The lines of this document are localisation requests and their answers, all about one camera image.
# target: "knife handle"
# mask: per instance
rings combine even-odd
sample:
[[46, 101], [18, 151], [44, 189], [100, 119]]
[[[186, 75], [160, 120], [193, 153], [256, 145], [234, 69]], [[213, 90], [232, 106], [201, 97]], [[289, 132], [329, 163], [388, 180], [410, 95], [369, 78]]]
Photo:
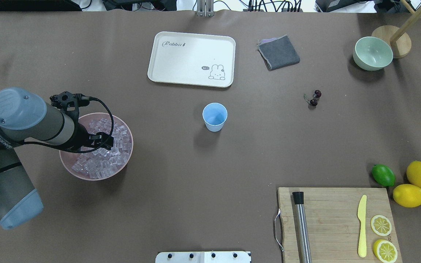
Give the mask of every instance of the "knife handle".
[[358, 256], [361, 258], [366, 257], [366, 233], [365, 222], [360, 222], [360, 236], [358, 238]]

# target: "wooden cutting board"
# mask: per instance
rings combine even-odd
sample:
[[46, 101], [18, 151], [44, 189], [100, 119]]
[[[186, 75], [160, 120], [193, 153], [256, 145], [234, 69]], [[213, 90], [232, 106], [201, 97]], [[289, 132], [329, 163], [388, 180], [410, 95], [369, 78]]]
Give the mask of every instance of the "wooden cutting board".
[[[373, 243], [378, 239], [391, 241], [398, 250], [396, 263], [402, 263], [394, 220], [385, 188], [312, 188], [279, 187], [284, 246], [284, 263], [300, 263], [299, 247], [295, 232], [292, 192], [304, 192], [304, 209], [313, 263], [381, 263], [373, 254]], [[358, 256], [360, 221], [357, 218], [358, 203], [362, 195], [366, 201], [365, 258]], [[389, 236], [381, 237], [371, 230], [370, 220], [384, 215], [392, 223]]]

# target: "yellow knife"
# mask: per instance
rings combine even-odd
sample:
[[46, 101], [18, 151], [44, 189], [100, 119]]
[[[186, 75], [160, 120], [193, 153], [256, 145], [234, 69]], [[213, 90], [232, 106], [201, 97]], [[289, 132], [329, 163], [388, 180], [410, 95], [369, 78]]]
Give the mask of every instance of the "yellow knife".
[[365, 233], [365, 217], [366, 217], [366, 195], [363, 195], [358, 204], [357, 211], [358, 220], [360, 220], [360, 236], [358, 238], [358, 256], [366, 257], [366, 233]]

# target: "bowl of ice cubes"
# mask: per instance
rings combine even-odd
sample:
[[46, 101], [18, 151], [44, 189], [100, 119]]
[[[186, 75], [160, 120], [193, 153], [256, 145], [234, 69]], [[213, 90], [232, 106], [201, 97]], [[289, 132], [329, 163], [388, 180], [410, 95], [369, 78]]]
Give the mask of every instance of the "bowl of ice cubes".
[[[61, 162], [72, 175], [89, 181], [110, 178], [121, 171], [131, 158], [133, 140], [129, 127], [122, 119], [113, 115], [113, 147], [111, 150], [100, 148], [90, 153], [67, 153], [60, 151]], [[109, 134], [111, 129], [110, 115], [96, 112], [79, 118], [90, 134], [104, 132]]]

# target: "metal muddler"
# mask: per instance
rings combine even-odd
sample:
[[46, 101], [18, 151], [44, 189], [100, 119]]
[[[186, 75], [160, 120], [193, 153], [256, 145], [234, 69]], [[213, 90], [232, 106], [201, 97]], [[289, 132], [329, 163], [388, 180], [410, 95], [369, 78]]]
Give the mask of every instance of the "metal muddler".
[[310, 242], [308, 240], [308, 228], [306, 227], [306, 217], [304, 215], [303, 192], [293, 192], [293, 201], [297, 207], [298, 224], [296, 225], [301, 248], [302, 263], [312, 263]]

